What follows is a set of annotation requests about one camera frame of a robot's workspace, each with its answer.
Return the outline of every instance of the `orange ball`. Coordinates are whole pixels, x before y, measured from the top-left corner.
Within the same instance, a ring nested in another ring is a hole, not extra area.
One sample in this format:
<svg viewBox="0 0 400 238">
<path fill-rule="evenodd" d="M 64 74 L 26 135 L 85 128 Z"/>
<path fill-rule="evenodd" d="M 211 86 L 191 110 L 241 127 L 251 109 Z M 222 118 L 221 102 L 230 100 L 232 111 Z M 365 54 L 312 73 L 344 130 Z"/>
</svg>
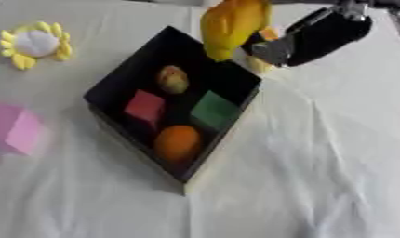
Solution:
<svg viewBox="0 0 400 238">
<path fill-rule="evenodd" d="M 155 153 L 177 165 L 192 159 L 200 149 L 200 135 L 191 126 L 172 126 L 156 138 Z"/>
</svg>

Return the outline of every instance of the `red cube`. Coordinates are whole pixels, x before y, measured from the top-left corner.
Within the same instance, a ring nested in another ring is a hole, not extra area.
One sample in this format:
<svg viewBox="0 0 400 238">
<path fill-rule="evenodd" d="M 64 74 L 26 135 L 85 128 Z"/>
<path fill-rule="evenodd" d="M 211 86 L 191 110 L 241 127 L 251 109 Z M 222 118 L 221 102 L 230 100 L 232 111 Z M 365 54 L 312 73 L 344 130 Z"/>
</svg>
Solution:
<svg viewBox="0 0 400 238">
<path fill-rule="evenodd" d="M 125 112 L 135 118 L 145 121 L 153 130 L 164 111 L 165 101 L 151 93 L 138 90 L 135 97 L 127 104 Z"/>
</svg>

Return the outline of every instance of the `yellow toy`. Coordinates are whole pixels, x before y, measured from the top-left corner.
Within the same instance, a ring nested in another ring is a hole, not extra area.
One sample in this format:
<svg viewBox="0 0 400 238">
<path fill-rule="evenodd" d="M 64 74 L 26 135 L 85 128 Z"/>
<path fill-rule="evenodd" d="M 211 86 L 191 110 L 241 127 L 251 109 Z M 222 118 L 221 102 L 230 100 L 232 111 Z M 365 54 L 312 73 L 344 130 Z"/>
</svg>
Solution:
<svg viewBox="0 0 400 238">
<path fill-rule="evenodd" d="M 268 24 L 268 0 L 223 0 L 201 19 L 205 51 L 215 61 L 229 60 L 236 48 Z"/>
<path fill-rule="evenodd" d="M 12 33 L 2 31 L 2 56 L 11 57 L 20 70 L 32 68 L 36 59 L 54 55 L 57 60 L 68 60 L 72 55 L 70 35 L 58 23 L 49 25 L 38 21 L 33 25 L 21 26 Z"/>
</svg>

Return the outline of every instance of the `white cloth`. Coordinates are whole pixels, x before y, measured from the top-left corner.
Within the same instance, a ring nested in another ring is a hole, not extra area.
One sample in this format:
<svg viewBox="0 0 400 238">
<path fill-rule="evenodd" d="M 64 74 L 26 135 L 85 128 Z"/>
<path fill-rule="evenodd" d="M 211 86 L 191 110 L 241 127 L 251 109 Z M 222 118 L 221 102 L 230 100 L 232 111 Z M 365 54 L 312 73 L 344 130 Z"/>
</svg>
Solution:
<svg viewBox="0 0 400 238">
<path fill-rule="evenodd" d="M 83 94 L 167 25 L 198 37 L 203 11 L 0 3 L 0 31 L 60 22 L 75 50 L 28 72 L 0 57 L 0 100 L 47 127 L 32 158 L 0 157 L 0 238 L 400 237 L 400 38 L 382 11 L 360 42 L 269 73 L 188 197 L 100 129 Z"/>
</svg>

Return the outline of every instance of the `ball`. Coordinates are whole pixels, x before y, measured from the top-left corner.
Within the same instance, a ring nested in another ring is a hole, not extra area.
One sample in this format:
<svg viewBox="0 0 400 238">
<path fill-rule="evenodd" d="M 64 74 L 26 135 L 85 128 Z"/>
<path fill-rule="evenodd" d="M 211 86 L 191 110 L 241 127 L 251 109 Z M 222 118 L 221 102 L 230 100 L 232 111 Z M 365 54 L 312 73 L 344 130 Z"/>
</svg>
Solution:
<svg viewBox="0 0 400 238">
<path fill-rule="evenodd" d="M 174 65 L 164 67 L 159 72 L 156 81 L 161 89 L 169 94 L 181 94 L 189 86 L 187 73 Z"/>
<path fill-rule="evenodd" d="M 191 126 L 172 126 L 155 139 L 156 155 L 172 165 L 181 165 L 195 157 L 200 149 L 200 134 Z"/>
</svg>

